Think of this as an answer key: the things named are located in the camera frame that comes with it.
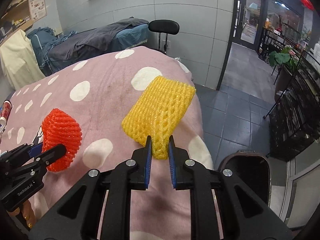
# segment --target pink bedsheet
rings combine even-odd
[[[180,62],[160,52],[137,47],[71,65],[50,77],[23,87],[11,99],[13,108],[2,134],[0,150],[32,143],[44,117],[53,108],[80,124],[83,140],[71,166],[47,172],[44,188],[30,202],[39,219],[87,171],[107,171],[130,159],[141,145],[129,138],[121,121],[146,86],[159,74],[193,85]],[[201,110],[195,95],[173,133],[177,147],[212,169],[204,142]],[[147,191],[132,191],[131,239],[190,239],[189,191],[172,189],[168,160],[152,160]]]

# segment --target silver screw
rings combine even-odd
[[[230,177],[232,175],[232,170],[225,169],[222,173],[224,176]]]
[[[193,165],[195,165],[196,163],[195,163],[194,160],[186,160],[185,164],[186,164],[187,166],[193,166]]]
[[[131,167],[131,166],[136,165],[136,161],[135,160],[127,160],[125,162],[125,164],[127,164],[127,166]]]
[[[97,170],[90,170],[89,172],[88,172],[88,174],[89,174],[89,176],[90,177],[95,177],[95,176],[97,176],[98,175],[98,171]]]

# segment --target wall outlet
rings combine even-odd
[[[165,45],[165,40],[162,40],[162,46],[161,48],[163,49]],[[170,41],[167,41],[167,49],[170,49]]]

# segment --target gray floor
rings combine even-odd
[[[274,104],[276,73],[255,51],[232,43],[222,84]]]
[[[200,85],[196,89],[202,109],[204,142],[215,169],[226,156],[238,150],[269,153],[269,121],[263,115],[272,104],[225,85],[220,91]],[[286,163],[274,158],[268,161],[272,185],[285,186]]]

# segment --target black chair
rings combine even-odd
[[[154,20],[149,23],[149,30],[154,33],[159,33],[159,46],[156,50],[162,52],[163,54],[167,54],[168,34],[178,34],[180,26],[177,22],[171,20]],[[160,49],[161,33],[166,33],[164,50]]]

